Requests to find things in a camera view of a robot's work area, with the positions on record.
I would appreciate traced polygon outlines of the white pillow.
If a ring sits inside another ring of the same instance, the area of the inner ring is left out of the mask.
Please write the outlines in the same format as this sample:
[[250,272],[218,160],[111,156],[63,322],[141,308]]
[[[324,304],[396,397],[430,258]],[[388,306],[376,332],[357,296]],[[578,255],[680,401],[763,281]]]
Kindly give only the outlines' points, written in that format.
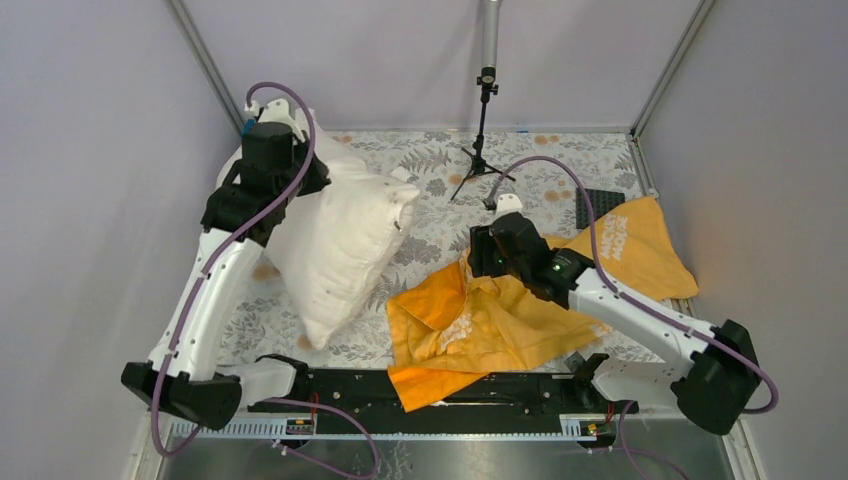
[[321,127],[315,133],[315,153],[331,182],[287,206],[265,255],[281,273],[309,342],[322,349],[358,316],[408,237],[421,191],[371,172]]

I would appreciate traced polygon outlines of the orange pillowcase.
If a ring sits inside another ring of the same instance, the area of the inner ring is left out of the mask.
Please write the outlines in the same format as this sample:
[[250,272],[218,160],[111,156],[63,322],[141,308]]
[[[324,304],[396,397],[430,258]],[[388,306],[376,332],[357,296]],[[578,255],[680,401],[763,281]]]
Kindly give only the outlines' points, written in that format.
[[[603,269],[654,299],[685,299],[697,283],[675,252],[661,207],[643,197],[595,222],[597,237],[549,236],[549,246],[600,255]],[[527,371],[595,342],[589,316],[536,298],[518,280],[472,276],[467,257],[386,304],[394,365],[388,376],[405,412],[434,404],[499,371]]]

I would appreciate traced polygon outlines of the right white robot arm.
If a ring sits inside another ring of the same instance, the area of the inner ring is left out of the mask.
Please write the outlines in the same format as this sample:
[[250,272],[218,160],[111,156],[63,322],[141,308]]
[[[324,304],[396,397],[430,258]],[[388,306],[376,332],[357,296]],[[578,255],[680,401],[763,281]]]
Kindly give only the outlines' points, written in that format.
[[666,364],[652,389],[667,383],[673,404],[692,423],[728,434],[762,382],[749,331],[716,326],[668,309],[605,273],[571,248],[552,248],[518,212],[475,226],[468,264],[475,277],[510,275],[533,295],[601,320],[647,347]]

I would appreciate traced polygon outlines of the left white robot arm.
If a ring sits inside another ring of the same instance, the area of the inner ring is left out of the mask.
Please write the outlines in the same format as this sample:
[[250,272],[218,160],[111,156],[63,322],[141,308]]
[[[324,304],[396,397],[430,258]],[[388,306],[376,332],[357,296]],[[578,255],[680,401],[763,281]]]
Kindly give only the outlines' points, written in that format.
[[315,128],[258,122],[241,140],[219,186],[208,197],[191,276],[161,339],[142,362],[125,365],[122,384],[152,410],[210,430],[268,397],[296,411],[310,385],[294,362],[270,356],[220,366],[225,326],[246,281],[295,196],[329,185],[315,151]]

